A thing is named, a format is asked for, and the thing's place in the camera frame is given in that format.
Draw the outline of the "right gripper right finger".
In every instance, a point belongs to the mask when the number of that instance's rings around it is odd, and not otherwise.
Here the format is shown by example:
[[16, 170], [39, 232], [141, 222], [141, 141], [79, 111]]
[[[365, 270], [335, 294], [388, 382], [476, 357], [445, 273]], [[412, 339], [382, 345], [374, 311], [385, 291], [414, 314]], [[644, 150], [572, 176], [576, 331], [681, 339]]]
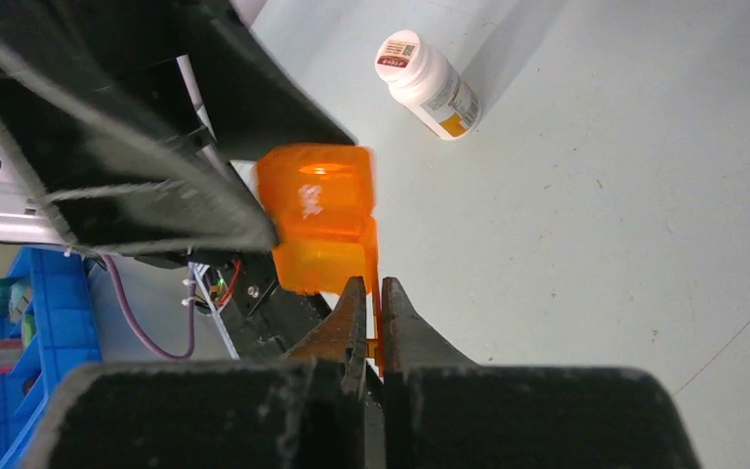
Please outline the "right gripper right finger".
[[676, 406], [635, 367], [481, 365], [382, 286], [391, 468], [696, 468]]

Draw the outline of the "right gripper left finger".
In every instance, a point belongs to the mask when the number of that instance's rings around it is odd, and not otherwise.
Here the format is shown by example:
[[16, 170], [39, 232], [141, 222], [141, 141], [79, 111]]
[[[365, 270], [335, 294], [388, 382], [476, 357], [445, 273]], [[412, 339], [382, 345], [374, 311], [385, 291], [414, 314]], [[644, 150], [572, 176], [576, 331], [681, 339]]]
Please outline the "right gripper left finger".
[[266, 361], [99, 362], [57, 387], [25, 468], [361, 468], [366, 291]]

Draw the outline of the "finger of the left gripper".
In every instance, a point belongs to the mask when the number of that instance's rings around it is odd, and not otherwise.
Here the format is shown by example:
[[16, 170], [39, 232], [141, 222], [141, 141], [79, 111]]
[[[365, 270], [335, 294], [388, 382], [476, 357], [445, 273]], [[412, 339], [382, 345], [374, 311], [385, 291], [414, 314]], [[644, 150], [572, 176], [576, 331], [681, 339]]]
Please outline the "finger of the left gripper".
[[0, 146], [66, 245], [268, 251], [231, 163], [351, 140], [229, 1], [0, 1]]

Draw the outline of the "orange pill organizer box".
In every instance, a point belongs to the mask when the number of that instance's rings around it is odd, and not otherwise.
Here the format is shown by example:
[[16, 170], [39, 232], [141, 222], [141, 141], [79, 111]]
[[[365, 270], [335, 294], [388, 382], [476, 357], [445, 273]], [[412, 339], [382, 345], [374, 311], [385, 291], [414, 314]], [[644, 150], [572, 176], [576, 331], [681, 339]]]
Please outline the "orange pill organizer box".
[[373, 319], [382, 317], [372, 155], [354, 145], [280, 146], [255, 166], [258, 196], [275, 225], [280, 285], [340, 294], [361, 277]]

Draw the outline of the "white pill bottle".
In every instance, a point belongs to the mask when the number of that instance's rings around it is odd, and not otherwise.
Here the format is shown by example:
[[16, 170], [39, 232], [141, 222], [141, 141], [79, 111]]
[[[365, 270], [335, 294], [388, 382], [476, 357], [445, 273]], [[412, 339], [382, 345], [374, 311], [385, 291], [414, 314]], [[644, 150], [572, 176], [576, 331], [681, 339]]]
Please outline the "white pill bottle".
[[472, 132], [481, 115], [479, 97], [435, 46], [412, 30], [389, 36], [374, 67], [390, 95], [445, 141]]

